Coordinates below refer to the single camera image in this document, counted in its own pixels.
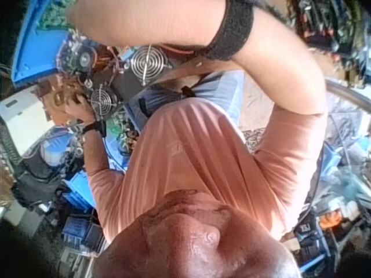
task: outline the orange component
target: orange component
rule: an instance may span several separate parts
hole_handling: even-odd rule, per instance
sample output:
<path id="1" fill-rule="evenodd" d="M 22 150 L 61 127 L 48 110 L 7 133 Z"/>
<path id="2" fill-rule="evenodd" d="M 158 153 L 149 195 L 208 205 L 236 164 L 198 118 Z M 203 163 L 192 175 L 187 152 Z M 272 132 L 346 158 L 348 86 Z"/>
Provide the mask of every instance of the orange component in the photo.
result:
<path id="1" fill-rule="evenodd" d="M 332 228 L 338 226 L 342 219 L 343 215 L 340 210 L 332 211 L 319 217 L 319 225 L 322 229 Z"/>

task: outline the wire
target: wire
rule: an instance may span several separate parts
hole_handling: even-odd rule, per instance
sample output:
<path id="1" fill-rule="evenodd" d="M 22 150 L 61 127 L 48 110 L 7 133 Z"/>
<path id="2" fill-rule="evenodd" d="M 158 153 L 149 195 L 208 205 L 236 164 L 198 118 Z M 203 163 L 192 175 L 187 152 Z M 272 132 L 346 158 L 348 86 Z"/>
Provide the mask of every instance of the wire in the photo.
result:
<path id="1" fill-rule="evenodd" d="M 348 153 L 347 148 L 345 147 L 345 142 L 344 142 L 343 136 L 342 136 L 341 133 L 340 133 L 339 127 L 337 126 L 337 123 L 336 123 L 335 118 L 334 118 L 333 115 L 330 115 L 330 119 L 331 119 L 332 123 L 334 124 L 334 127 L 335 127 L 335 129 L 336 129 L 337 135 L 338 135 L 338 137 L 339 137 L 339 139 L 340 139 L 340 142 L 341 142 L 341 145 L 342 145 L 342 147 L 343 147 L 344 154 L 345 154 L 345 159 L 346 159 L 346 161 L 347 161 L 349 171 L 352 172 L 352 167 L 350 166 L 349 153 Z"/>
<path id="2" fill-rule="evenodd" d="M 58 137 L 62 137 L 62 136 L 64 136 L 64 135 L 66 135 L 66 134 L 68 134 L 68 132 L 63 132 L 63 133 L 59 133 L 59 134 L 55 134 L 55 135 L 53 135 L 53 136 L 49 136 L 49 137 L 44 137 L 42 140 L 40 140 L 38 143 L 37 143 L 37 145 L 34 147 L 35 149 L 29 154 L 29 155 L 23 155 L 23 156 L 21 156 L 23 159 L 30 159 L 30 158 L 33 158 L 36 154 L 37 154 L 37 152 L 38 152 L 38 150 L 39 150 L 39 148 L 40 148 L 40 144 L 41 143 L 43 143 L 44 141 L 46 141 L 46 140 L 50 140 L 50 139 L 55 139 L 55 138 L 58 138 Z"/>
<path id="3" fill-rule="evenodd" d="M 159 45 L 159 46 L 168 50 L 168 51 L 170 51 L 170 52 L 177 53 L 177 54 L 192 55 L 192 54 L 195 53 L 193 50 L 190 50 L 190 51 L 180 50 L 180 49 L 175 49 L 175 48 L 173 48 L 171 46 L 168 46 L 168 45 Z"/>
<path id="4" fill-rule="evenodd" d="M 309 212 L 312 209 L 313 202 L 314 202 L 314 199 L 316 197 L 317 190 L 318 190 L 319 180 L 321 179 L 322 165 L 323 165 L 323 160 L 324 160 L 323 153 L 324 153 L 324 145 L 322 146 L 321 152 L 319 153 L 319 159 L 320 159 L 319 170 L 318 170 L 317 180 L 316 180 L 315 185 L 314 185 L 314 190 L 313 190 L 311 201 L 309 202 L 308 208 L 305 211 L 304 215 L 297 222 L 296 227 L 308 216 Z"/>

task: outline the black cable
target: black cable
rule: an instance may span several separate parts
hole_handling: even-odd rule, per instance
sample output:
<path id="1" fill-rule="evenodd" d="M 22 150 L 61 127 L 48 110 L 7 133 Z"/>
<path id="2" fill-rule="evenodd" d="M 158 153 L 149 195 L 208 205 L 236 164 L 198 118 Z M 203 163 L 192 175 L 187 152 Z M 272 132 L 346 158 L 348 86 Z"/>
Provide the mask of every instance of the black cable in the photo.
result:
<path id="1" fill-rule="evenodd" d="M 295 227 L 297 227 L 308 216 L 309 212 L 312 209 L 313 202 L 314 202 L 315 196 L 317 194 L 317 190 L 318 190 L 319 180 L 321 179 L 321 172 L 322 172 L 322 166 L 323 166 L 323 160 L 324 160 L 323 159 L 324 146 L 325 145 L 322 146 L 321 152 L 319 153 L 319 159 L 320 159 L 319 170 L 318 170 L 317 180 L 316 180 L 315 185 L 314 185 L 314 190 L 313 190 L 311 201 L 309 202 L 309 206 L 308 206 L 307 210 L 305 211 L 304 215 L 299 219 L 299 221 L 297 222 Z"/>

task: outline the black watch strap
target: black watch strap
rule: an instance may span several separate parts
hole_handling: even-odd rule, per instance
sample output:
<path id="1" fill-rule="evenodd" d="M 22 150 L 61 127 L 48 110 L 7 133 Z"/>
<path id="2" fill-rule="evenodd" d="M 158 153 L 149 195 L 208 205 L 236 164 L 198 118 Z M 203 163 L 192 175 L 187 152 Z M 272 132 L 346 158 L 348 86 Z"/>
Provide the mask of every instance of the black watch strap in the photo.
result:
<path id="1" fill-rule="evenodd" d="M 253 2 L 226 0 L 220 28 L 210 45 L 199 54 L 211 60 L 230 60 L 245 45 L 250 35 L 254 21 Z"/>
<path id="2" fill-rule="evenodd" d="M 102 137 L 106 137 L 106 127 L 105 127 L 105 124 L 101 124 L 100 122 L 93 122 L 87 126 L 85 126 L 83 129 L 82 129 L 82 135 L 85 135 L 85 133 L 87 133 L 88 131 L 90 130 L 97 130 L 100 132 L 100 134 L 102 135 Z"/>

